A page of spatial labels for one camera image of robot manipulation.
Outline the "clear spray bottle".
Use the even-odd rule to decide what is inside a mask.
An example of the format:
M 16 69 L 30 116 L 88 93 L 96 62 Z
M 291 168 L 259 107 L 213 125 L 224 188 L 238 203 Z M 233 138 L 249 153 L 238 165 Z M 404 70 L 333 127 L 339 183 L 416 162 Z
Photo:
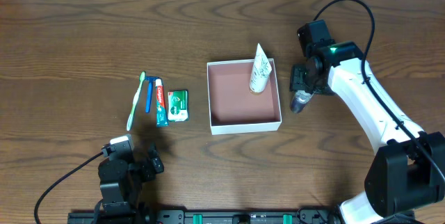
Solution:
M 291 111 L 300 113 L 312 97 L 313 95 L 311 93 L 307 93 L 304 90 L 296 91 L 290 104 Z

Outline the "white patterned lotion tube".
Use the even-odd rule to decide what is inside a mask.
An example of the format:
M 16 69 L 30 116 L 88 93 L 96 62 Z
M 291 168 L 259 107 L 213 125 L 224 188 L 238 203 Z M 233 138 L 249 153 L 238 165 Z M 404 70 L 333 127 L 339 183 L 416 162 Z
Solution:
M 266 88 L 271 72 L 271 64 L 261 45 L 258 43 L 249 82 L 250 91 L 254 94 L 262 93 Z

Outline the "green white toothbrush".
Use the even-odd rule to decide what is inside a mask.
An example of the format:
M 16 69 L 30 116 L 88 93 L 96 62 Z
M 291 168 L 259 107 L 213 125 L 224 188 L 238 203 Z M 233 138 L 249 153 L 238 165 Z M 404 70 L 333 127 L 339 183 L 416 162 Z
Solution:
M 146 72 L 142 71 L 140 73 L 140 76 L 139 76 L 138 88 L 137 88 L 137 90 L 135 92 L 135 95 L 133 96 L 132 107 L 131 107 L 131 111 L 130 111 L 130 114 L 129 114 L 129 117 L 128 117 L 128 120 L 127 120 L 127 124 L 126 124 L 126 130 L 127 131 L 130 131 L 131 128 L 132 128 L 136 107 L 137 107 L 137 104 L 138 104 L 138 100 L 139 100 L 139 97 L 140 97 L 140 92 L 142 90 L 142 86 L 143 86 L 143 82 L 145 80 L 145 77 L 146 77 Z

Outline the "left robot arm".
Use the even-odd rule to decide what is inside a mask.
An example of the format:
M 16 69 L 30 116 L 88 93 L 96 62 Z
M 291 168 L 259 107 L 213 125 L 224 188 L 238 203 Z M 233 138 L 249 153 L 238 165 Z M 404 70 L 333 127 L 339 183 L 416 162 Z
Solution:
M 100 163 L 98 175 L 106 217 L 132 216 L 137 212 L 138 196 L 145 182 L 164 171 L 157 148 L 150 145 L 147 156 L 136 161 L 128 144 L 107 145 L 107 160 Z

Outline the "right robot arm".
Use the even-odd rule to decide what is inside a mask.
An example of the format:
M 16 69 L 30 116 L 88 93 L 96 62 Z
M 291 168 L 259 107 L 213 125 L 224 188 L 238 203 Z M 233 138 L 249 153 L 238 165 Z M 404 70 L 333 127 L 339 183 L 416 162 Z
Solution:
M 444 136 L 407 117 L 373 76 L 354 42 L 304 42 L 295 65 L 291 108 L 314 94 L 338 95 L 367 135 L 375 157 L 364 191 L 339 205 L 343 223 L 378 223 L 444 199 Z

